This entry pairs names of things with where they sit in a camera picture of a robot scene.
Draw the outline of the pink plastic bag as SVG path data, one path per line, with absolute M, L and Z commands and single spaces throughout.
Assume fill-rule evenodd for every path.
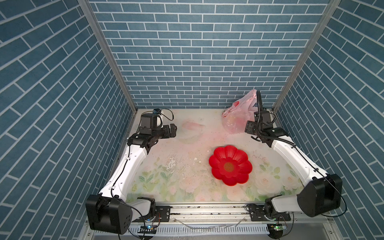
M 257 90 L 251 90 L 223 112 L 222 125 L 229 134 L 243 133 L 247 121 L 255 120 L 254 112 L 258 111 L 257 93 Z

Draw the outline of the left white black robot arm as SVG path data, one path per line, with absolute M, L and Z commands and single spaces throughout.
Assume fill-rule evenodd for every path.
M 141 115 L 137 131 L 127 139 L 122 159 L 111 178 L 97 195 L 86 200 L 86 212 L 91 230 L 117 235 L 125 234 L 135 220 L 147 226 L 147 220 L 156 217 L 156 201 L 137 198 L 128 203 L 127 194 L 144 159 L 161 139 L 177 135 L 175 124 L 165 125 L 162 109 L 154 109 Z

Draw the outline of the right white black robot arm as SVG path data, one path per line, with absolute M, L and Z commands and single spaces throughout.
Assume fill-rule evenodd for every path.
M 300 178 L 304 188 L 295 196 L 275 196 L 266 199 L 264 212 L 268 219 L 285 212 L 303 213 L 308 217 L 323 215 L 338 209 L 345 203 L 342 196 L 342 179 L 315 164 L 283 128 L 275 128 L 267 110 L 254 113 L 254 121 L 248 121 L 245 133 L 252 139 L 267 144 L 277 152 Z

